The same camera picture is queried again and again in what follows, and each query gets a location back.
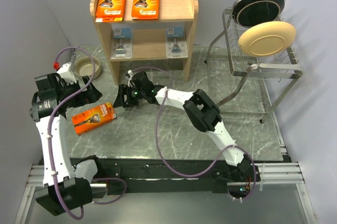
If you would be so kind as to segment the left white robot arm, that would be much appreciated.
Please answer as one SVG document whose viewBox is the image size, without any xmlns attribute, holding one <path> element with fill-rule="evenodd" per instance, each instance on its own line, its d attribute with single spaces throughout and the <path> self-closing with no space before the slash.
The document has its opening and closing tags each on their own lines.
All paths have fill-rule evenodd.
<svg viewBox="0 0 337 224">
<path fill-rule="evenodd" d="M 83 215 L 71 211 L 92 202 L 91 182 L 100 182 L 105 175 L 96 155 L 73 166 L 67 150 L 66 110 L 94 103 L 102 96 L 90 77 L 82 80 L 84 86 L 58 73 L 36 77 L 37 92 L 29 110 L 41 138 L 44 161 L 43 188 L 36 192 L 36 202 L 54 216 L 66 212 L 76 220 Z"/>
</svg>

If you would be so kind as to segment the wooden two-tier shelf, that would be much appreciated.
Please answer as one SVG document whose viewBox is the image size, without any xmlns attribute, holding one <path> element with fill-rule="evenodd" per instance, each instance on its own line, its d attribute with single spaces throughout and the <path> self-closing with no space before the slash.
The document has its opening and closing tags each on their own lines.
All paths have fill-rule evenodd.
<svg viewBox="0 0 337 224">
<path fill-rule="evenodd" d="M 95 18 L 98 0 L 90 1 L 91 18 Z M 133 61 L 166 59 L 165 31 L 170 25 L 184 24 L 188 57 L 182 59 L 188 81 L 199 14 L 198 0 L 160 0 L 158 19 L 133 20 L 133 0 L 126 0 L 122 24 L 133 32 Z"/>
</svg>

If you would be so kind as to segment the blue razor blister pack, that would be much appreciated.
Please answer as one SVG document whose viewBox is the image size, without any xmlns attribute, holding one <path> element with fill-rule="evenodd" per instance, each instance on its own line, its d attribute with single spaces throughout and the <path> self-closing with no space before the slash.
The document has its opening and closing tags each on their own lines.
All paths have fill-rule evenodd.
<svg viewBox="0 0 337 224">
<path fill-rule="evenodd" d="M 185 31 L 182 27 L 170 27 L 165 31 L 166 58 L 188 58 Z"/>
<path fill-rule="evenodd" d="M 131 59 L 133 33 L 130 28 L 113 29 L 110 59 Z"/>
</svg>

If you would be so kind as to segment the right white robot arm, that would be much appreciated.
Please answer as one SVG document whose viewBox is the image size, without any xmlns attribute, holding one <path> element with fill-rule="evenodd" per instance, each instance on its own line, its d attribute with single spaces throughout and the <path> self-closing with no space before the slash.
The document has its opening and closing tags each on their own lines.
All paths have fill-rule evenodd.
<svg viewBox="0 0 337 224">
<path fill-rule="evenodd" d="M 221 151 L 210 166 L 198 174 L 187 175 L 176 171 L 164 159 L 159 147 L 158 122 L 161 115 L 158 115 L 155 123 L 156 148 L 161 160 L 169 170 L 184 178 L 196 178 L 207 173 L 223 156 L 227 165 L 231 166 L 230 174 L 234 180 L 244 180 L 250 171 L 253 171 L 253 177 L 256 180 L 257 169 L 253 158 L 236 144 L 225 128 L 218 106 L 205 91 L 197 89 L 194 92 L 187 92 L 171 89 L 164 85 L 155 85 L 148 79 L 146 72 L 133 73 L 130 70 L 127 77 L 128 84 L 118 86 L 116 100 L 113 103 L 114 108 L 135 107 L 139 105 L 139 100 L 144 99 L 150 104 L 160 106 L 160 111 L 165 105 L 182 109 L 194 128 L 208 135 Z"/>
</svg>

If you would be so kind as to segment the hidden orange razor box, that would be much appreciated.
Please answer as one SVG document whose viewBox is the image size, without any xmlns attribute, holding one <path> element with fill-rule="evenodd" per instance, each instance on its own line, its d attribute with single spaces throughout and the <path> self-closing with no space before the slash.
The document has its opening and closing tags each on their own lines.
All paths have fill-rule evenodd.
<svg viewBox="0 0 337 224">
<path fill-rule="evenodd" d="M 112 104 L 104 103 L 73 116 L 72 123 L 76 134 L 82 135 L 116 118 Z"/>
</svg>

